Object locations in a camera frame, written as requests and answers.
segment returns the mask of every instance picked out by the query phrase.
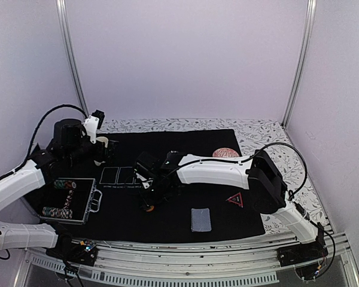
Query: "metal handle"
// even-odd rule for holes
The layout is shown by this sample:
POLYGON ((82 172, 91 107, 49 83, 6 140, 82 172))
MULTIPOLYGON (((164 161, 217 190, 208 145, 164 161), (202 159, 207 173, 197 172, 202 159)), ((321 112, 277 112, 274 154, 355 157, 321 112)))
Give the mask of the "metal handle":
POLYGON ((99 199, 94 199, 94 198, 92 199, 92 202, 91 202, 91 204, 90 204, 90 209, 89 209, 89 211, 90 211, 90 212, 93 212, 93 213, 99 212, 99 210, 100 210, 100 204, 101 204, 101 199, 102 199, 102 192, 101 192, 101 191, 95 190, 95 193, 99 193, 99 194, 100 194, 100 198, 99 198, 99 199), (92 206, 93 206, 93 205, 97 206, 97 210, 92 209, 92 206))

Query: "floral patterned surface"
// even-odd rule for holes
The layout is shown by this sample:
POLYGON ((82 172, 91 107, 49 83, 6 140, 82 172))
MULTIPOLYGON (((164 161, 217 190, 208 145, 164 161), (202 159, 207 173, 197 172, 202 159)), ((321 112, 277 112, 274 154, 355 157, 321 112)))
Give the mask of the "floral patterned surface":
MULTIPOLYGON (((233 129, 241 148, 242 155, 251 155, 255 149, 270 142, 287 142, 280 124, 270 120, 235 119, 149 119, 149 120, 113 120, 103 123, 101 133, 145 133, 145 132, 187 132, 191 130, 233 129)), ((304 170, 297 155, 286 146, 271 146, 267 150, 279 171, 283 174, 288 188, 295 190, 303 180, 304 170)), ((315 222, 328 224, 326 215, 315 190, 308 179, 305 186, 295 196, 315 222)), ((289 232, 284 224, 272 215, 262 215, 266 234, 289 232)))

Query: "red triangle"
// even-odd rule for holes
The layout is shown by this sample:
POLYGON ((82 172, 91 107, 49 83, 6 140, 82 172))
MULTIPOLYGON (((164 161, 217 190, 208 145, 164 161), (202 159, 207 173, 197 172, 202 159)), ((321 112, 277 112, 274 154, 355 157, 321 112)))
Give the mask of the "red triangle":
POLYGON ((241 193, 237 193, 233 196, 230 196, 226 201, 228 202, 232 202, 240 207, 243 207, 244 206, 244 203, 242 201, 242 196, 241 196, 241 193))

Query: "stack of poker chips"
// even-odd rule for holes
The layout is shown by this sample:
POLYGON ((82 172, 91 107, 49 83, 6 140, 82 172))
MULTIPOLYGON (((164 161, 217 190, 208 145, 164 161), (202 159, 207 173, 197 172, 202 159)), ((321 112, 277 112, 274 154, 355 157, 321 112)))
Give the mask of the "stack of poker chips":
POLYGON ((74 181, 58 179, 53 183, 54 188, 58 190, 69 190, 69 194, 65 200, 64 208, 56 207, 44 207, 42 209, 42 215, 52 218, 62 218, 62 219, 72 219, 73 211, 69 209, 72 198, 73 198, 73 189, 77 187, 74 181))

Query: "black mat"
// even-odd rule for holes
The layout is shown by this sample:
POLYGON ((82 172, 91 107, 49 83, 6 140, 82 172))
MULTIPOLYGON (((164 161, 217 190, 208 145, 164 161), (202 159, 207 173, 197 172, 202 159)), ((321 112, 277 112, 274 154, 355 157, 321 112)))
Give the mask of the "black mat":
POLYGON ((76 176, 81 178, 95 177, 98 189, 104 194, 100 211, 91 213, 86 225, 66 225, 75 237, 141 243, 191 243, 264 234, 260 214, 249 207, 246 192, 240 188, 209 184, 185 185, 181 188, 181 195, 149 213, 139 209, 137 198, 133 196, 140 186, 130 179, 130 167, 141 152, 146 151, 162 159, 172 150, 211 156, 216 149, 228 147, 240 153, 233 130, 106 136, 120 142, 115 164, 96 167, 89 161, 74 170, 76 176), (239 192, 242 193, 244 208, 226 201, 239 192), (210 209, 212 231, 191 232, 192 208, 210 209))

